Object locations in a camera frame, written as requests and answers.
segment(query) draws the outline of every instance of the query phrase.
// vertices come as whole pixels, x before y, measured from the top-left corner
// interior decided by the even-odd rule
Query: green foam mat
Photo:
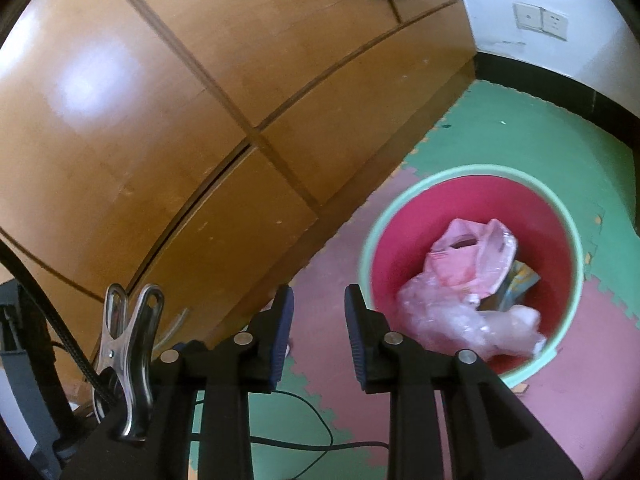
[[[342,444],[353,439],[346,430],[337,430],[332,421],[332,410],[320,408],[320,396],[310,396],[305,386],[306,378],[291,371],[293,359],[285,360],[279,390],[284,390],[308,400],[319,411],[334,434],[334,443]],[[202,412],[196,410],[193,427],[197,433]],[[329,435],[316,414],[301,400],[283,394],[249,394],[250,431],[254,436],[324,446],[329,444]],[[255,480],[287,480],[300,473],[320,454],[319,452],[281,449],[252,444]],[[198,443],[191,442],[189,480],[197,478]],[[301,480],[326,480],[350,478],[355,480],[383,480],[384,467],[368,465],[369,451],[364,448],[330,451],[320,462],[302,475]]]
[[[612,135],[546,101],[475,81],[404,161],[421,176],[499,164],[541,180],[574,218],[585,278],[598,277],[629,316],[640,314],[633,156]]]

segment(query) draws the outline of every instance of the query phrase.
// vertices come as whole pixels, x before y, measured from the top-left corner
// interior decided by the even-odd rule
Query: trash bin
[[[402,332],[396,294],[421,272],[431,245],[454,218],[482,223],[497,218],[518,239],[517,258],[540,275],[526,305],[540,312],[545,348],[532,359],[497,356],[489,361],[507,386],[515,386],[555,357],[582,291],[582,245],[574,220],[539,180],[503,166],[473,165],[437,173],[409,188],[367,237],[359,269],[364,299]]]

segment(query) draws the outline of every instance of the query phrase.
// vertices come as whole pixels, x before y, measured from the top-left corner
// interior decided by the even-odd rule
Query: pink plastic bag
[[[398,301],[403,331],[434,352],[453,355],[469,348],[488,361],[499,354],[531,357],[546,343],[537,332],[537,310],[515,305],[507,312],[477,311],[426,272],[400,289]]]
[[[453,355],[469,348],[482,359],[498,354],[530,357],[546,338],[538,311],[515,305],[507,312],[476,309],[495,294],[515,258],[516,238],[496,219],[451,222],[431,247],[424,272],[398,292],[404,332],[429,350]]]
[[[424,272],[433,271],[440,285],[482,300],[504,281],[517,245],[515,236],[495,218],[488,224],[456,218],[432,245]]]

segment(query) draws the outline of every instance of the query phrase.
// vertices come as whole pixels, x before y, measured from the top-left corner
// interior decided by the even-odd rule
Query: metal binder clip
[[[127,405],[127,418],[120,436],[126,440],[144,440],[151,417],[153,397],[149,383],[149,366],[164,295],[157,285],[146,285],[127,322],[129,297],[121,285],[107,289],[102,317],[102,336],[96,372],[111,368],[115,373]],[[94,412],[102,421],[106,406],[92,390]]]

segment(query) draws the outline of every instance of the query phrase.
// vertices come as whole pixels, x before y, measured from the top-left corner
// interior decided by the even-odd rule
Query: black wire
[[[15,255],[15,253],[0,240],[0,264],[6,267],[13,277],[22,285],[24,290],[33,300],[42,315],[47,319],[53,330],[58,334],[58,338],[62,341],[69,355],[80,368],[80,371],[86,377],[86,380],[94,387],[96,393],[100,395],[105,402],[110,406],[116,405],[115,396],[109,391],[109,389],[102,383],[98,374],[95,373],[91,363],[82,352],[82,349],[78,345],[78,342],[69,331],[60,314],[53,306],[44,290],[31,275],[24,263]]]
[[[55,346],[56,348],[62,348],[66,352],[66,347],[57,341],[52,341],[51,346]]]
[[[297,449],[302,451],[322,451],[322,454],[317,457],[311,464],[305,467],[300,473],[295,475],[292,480],[297,480],[304,473],[309,471],[313,466],[315,466],[319,460],[324,457],[327,453],[334,450],[339,449],[352,449],[354,447],[384,447],[385,449],[389,449],[389,444],[386,442],[377,442],[377,441],[367,441],[367,442],[348,442],[346,444],[334,444],[334,434],[331,429],[322,418],[322,415],[316,410],[316,408],[306,399],[300,397],[299,395],[292,394],[291,392],[285,392],[283,390],[275,390],[273,393],[275,394],[283,394],[288,395],[289,397],[294,397],[296,399],[304,402],[308,407],[310,407],[313,412],[316,414],[322,425],[325,427],[329,436],[331,437],[331,443],[328,446],[307,446],[306,444],[297,444],[295,442],[284,442],[283,440],[274,440],[272,438],[265,438],[261,436],[251,436],[250,441],[254,444],[263,444],[264,446],[273,446],[273,447],[283,447],[285,449]]]
[[[322,418],[322,415],[320,415],[320,412],[318,412],[318,410],[316,410],[316,407],[311,402],[309,402],[308,400],[306,400],[303,397],[300,397],[299,395],[292,394],[291,392],[285,392],[283,390],[274,390],[273,393],[288,395],[289,397],[293,397],[295,399],[299,399],[302,402],[304,402],[308,407],[310,407],[313,410],[313,412],[316,414],[316,417],[320,420],[320,422],[322,422],[322,425],[326,429],[326,432],[329,434],[329,438],[331,439],[331,441],[329,442],[329,446],[332,446],[334,444],[334,434],[331,431],[331,428],[329,428],[328,424],[324,421],[324,418]],[[319,456],[316,457],[315,460],[313,460],[313,462],[311,464],[306,466],[300,473],[295,475],[293,478],[294,479],[300,478],[304,473],[309,471],[313,466],[315,466],[318,462],[320,462],[327,453],[329,453],[329,450],[328,449],[324,450]]]
[[[384,447],[389,449],[389,444],[377,440],[365,440],[362,442],[347,442],[345,444],[333,444],[332,446],[308,446],[307,444],[297,444],[296,442],[284,442],[283,440],[273,440],[262,436],[251,436],[253,444],[264,444],[265,446],[283,447],[285,449],[299,449],[300,451],[337,451],[339,449],[351,449],[352,447]]]

